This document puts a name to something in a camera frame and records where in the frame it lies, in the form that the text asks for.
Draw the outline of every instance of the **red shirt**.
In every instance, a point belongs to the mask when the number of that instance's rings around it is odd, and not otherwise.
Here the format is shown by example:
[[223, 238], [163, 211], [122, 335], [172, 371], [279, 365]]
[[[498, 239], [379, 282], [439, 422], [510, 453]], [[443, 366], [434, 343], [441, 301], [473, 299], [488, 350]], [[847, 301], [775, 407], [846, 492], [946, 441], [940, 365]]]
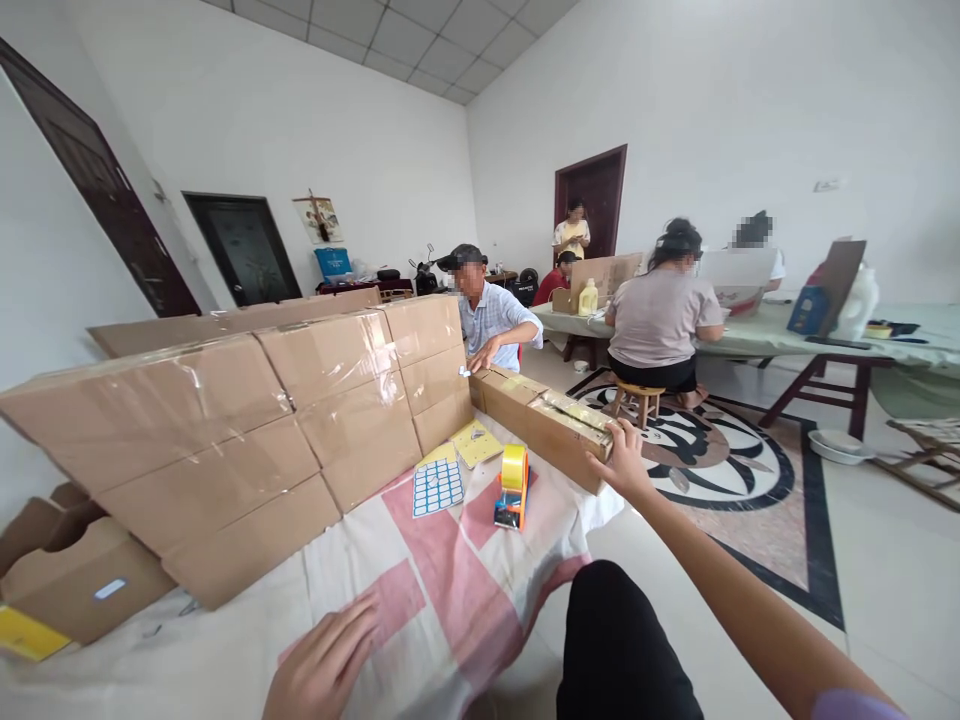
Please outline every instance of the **red shirt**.
[[560, 272], [560, 268], [554, 268], [547, 273], [547, 276], [540, 283], [540, 289], [537, 290], [537, 296], [533, 299], [534, 306], [543, 305], [550, 302], [550, 295], [558, 287], [570, 289], [570, 281]]

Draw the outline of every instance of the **door frame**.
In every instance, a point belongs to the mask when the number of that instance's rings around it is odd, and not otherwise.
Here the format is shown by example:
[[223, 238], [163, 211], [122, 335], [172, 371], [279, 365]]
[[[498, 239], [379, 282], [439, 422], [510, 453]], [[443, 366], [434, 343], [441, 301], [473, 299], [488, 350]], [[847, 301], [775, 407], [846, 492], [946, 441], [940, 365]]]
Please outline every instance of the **door frame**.
[[183, 279], [183, 274], [180, 272], [180, 268], [176, 266], [176, 263], [173, 262], [173, 259], [170, 257], [170, 252], [167, 250], [166, 245], [164, 245], [163, 240], [160, 237], [160, 233], [157, 232], [156, 227], [154, 227], [153, 221], [150, 219], [149, 214], [147, 214], [146, 208], [143, 206], [143, 203], [140, 201], [140, 196], [137, 195], [137, 191], [133, 189], [133, 185], [130, 183], [130, 180], [127, 178], [127, 174], [123, 171], [123, 168], [120, 165], [120, 162], [117, 160], [117, 156], [113, 152], [113, 148], [110, 147], [110, 143], [107, 142], [107, 138], [104, 136], [103, 132], [100, 130], [100, 126], [97, 122], [90, 117], [83, 109], [77, 105], [73, 100], [71, 100], [66, 93], [64, 93], [60, 88], [53, 84], [53, 82], [47, 78], [43, 73], [41, 73], [37, 68], [35, 68], [30, 61], [28, 61], [23, 55], [18, 53], [13, 46], [10, 45], [6, 40], [0, 37], [0, 73], [2, 73], [10, 83], [10, 86], [13, 88], [13, 91], [17, 94], [17, 97], [20, 98], [21, 103], [24, 108], [26, 108], [27, 113], [30, 115], [30, 118], [36, 124], [37, 129], [40, 131], [40, 134], [43, 135], [43, 139], [46, 140], [47, 144], [50, 146], [51, 151], [54, 156], [57, 158], [57, 161], [63, 167], [64, 173], [67, 177], [70, 178], [70, 182], [73, 183], [74, 187], [79, 193], [80, 197], [83, 198], [84, 203], [87, 207], [90, 208], [90, 212], [93, 215], [94, 220], [97, 221], [97, 225], [100, 226], [100, 229], [103, 231], [103, 234], [106, 235], [107, 239], [110, 241], [110, 244], [113, 245], [114, 250], [120, 256], [121, 261], [126, 266], [127, 271], [133, 277], [133, 281], [136, 284], [137, 288], [147, 299], [150, 307], [156, 313], [157, 317], [169, 317], [166, 314], [163, 314], [163, 308], [158, 308], [154, 304], [154, 298], [149, 292], [147, 292], [147, 287], [145, 287], [145, 281], [141, 276], [131, 267], [130, 263], [127, 262], [127, 259], [124, 257], [123, 251], [120, 246], [114, 241], [114, 238], [107, 231], [107, 228], [104, 227], [103, 223], [100, 222], [100, 218], [97, 217], [96, 210], [87, 200], [87, 197], [83, 194], [80, 188], [77, 186], [76, 181], [73, 179], [73, 176], [70, 175], [70, 172], [67, 170], [66, 166], [63, 164], [63, 160], [60, 158], [60, 154], [56, 146], [50, 141], [47, 137], [46, 132], [43, 129], [43, 123], [41, 119], [34, 112], [34, 109], [26, 102], [23, 96], [20, 93], [20, 90], [17, 88], [17, 84], [8, 73], [5, 72], [4, 65], [9, 64], [12, 67], [15, 67], [17, 70], [25, 74], [31, 80], [37, 83], [40, 87], [50, 93], [54, 98], [61, 102], [70, 112], [77, 116], [84, 124], [86, 124], [91, 131], [96, 134], [100, 141], [103, 143], [103, 147], [106, 149], [106, 152], [109, 156], [110, 162], [113, 164], [113, 167], [116, 168], [117, 174], [120, 176], [120, 179], [123, 181], [123, 184], [126, 185], [127, 189], [130, 191], [131, 196], [136, 200], [137, 204], [140, 206], [140, 211], [145, 224], [145, 230], [149, 231], [153, 235], [154, 240], [159, 246], [160, 251], [167, 256], [167, 259], [170, 260], [170, 269], [172, 272], [180, 278], [180, 283], [183, 286], [183, 289], [186, 293], [186, 298], [193, 303], [193, 310], [196, 315], [201, 315], [200, 306], [197, 304], [197, 299], [193, 296], [193, 291], [190, 289], [190, 286], [187, 285], [187, 281]]
[[581, 170], [588, 165], [593, 165], [594, 163], [603, 162], [609, 160], [612, 157], [617, 158], [617, 199], [616, 204], [613, 208], [613, 235], [610, 238], [610, 254], [615, 255], [617, 252], [617, 233], [620, 230], [620, 198], [623, 195], [623, 174], [627, 168], [627, 145], [620, 145], [615, 147], [612, 150], [607, 150], [602, 152], [599, 155], [594, 155], [589, 157], [586, 160], [581, 160], [580, 162], [574, 163], [573, 165], [567, 165], [564, 168], [560, 168], [554, 175], [554, 189], [553, 189], [553, 225], [556, 227], [561, 222], [567, 219], [567, 208], [566, 203], [560, 201], [560, 188], [563, 185], [564, 177], [576, 170]]
[[265, 209], [270, 222], [266, 224], [264, 230], [267, 233], [267, 241], [270, 243], [270, 249], [273, 250], [273, 255], [277, 259], [281, 279], [287, 286], [287, 290], [291, 291], [291, 298], [303, 297], [303, 292], [300, 290], [300, 283], [297, 282], [297, 276], [294, 274], [293, 266], [290, 264], [290, 258], [287, 256], [287, 248], [284, 246], [283, 238], [277, 229], [277, 221], [274, 220], [273, 212], [270, 210], [270, 203], [265, 197], [258, 195], [224, 195], [221, 193], [187, 192], [185, 190], [183, 191], [183, 198], [187, 201], [187, 206], [190, 208], [193, 219], [200, 227], [200, 234], [207, 243], [207, 247], [210, 248], [213, 259], [217, 263], [217, 268], [223, 276], [223, 281], [227, 284], [227, 290], [229, 290], [230, 295], [233, 296], [237, 307], [247, 307], [253, 303], [247, 301], [246, 293], [240, 285], [240, 278], [237, 277], [237, 273], [233, 269], [233, 264], [230, 262], [226, 250], [222, 245], [211, 242], [210, 237], [211, 235], [216, 236], [216, 230], [207, 221], [206, 215], [202, 212], [199, 215], [197, 214], [198, 210], [217, 207], [218, 205], [224, 209], [233, 210], [244, 206], [257, 207], [258, 209], [262, 207]]

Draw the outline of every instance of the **black pants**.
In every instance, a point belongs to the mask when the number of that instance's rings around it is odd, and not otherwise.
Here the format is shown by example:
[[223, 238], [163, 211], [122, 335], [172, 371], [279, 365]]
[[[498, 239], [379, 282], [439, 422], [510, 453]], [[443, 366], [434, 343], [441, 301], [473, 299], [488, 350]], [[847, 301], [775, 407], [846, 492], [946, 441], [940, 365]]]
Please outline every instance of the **black pants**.
[[570, 592], [557, 719], [572, 718], [703, 718], [647, 596], [608, 560], [581, 569]]
[[670, 392], [693, 392], [697, 389], [697, 356], [676, 365], [658, 368], [635, 368], [607, 354], [613, 374], [631, 385], [665, 387]]

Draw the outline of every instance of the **yellow tape roll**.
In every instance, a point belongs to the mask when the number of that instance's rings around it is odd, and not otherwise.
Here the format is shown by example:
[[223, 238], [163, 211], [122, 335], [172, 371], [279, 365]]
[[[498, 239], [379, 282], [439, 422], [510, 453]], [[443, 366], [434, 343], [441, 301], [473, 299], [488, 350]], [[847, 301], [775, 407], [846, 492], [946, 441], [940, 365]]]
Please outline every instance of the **yellow tape roll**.
[[503, 448], [503, 465], [500, 470], [500, 485], [504, 490], [522, 492], [527, 477], [527, 449], [523, 445], [506, 445]]

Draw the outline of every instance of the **yellow shirt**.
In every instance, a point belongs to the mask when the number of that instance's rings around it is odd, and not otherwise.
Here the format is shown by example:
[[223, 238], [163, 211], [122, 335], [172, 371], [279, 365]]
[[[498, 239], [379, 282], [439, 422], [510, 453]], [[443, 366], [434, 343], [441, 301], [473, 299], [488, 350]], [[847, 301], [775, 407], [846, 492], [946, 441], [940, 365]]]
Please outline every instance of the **yellow shirt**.
[[590, 226], [587, 225], [587, 221], [581, 220], [576, 225], [571, 225], [564, 220], [557, 225], [557, 229], [553, 232], [553, 244], [559, 246], [558, 252], [570, 250], [583, 260], [583, 246], [579, 242], [571, 240], [571, 238], [579, 235], [583, 235], [587, 240], [590, 240]]

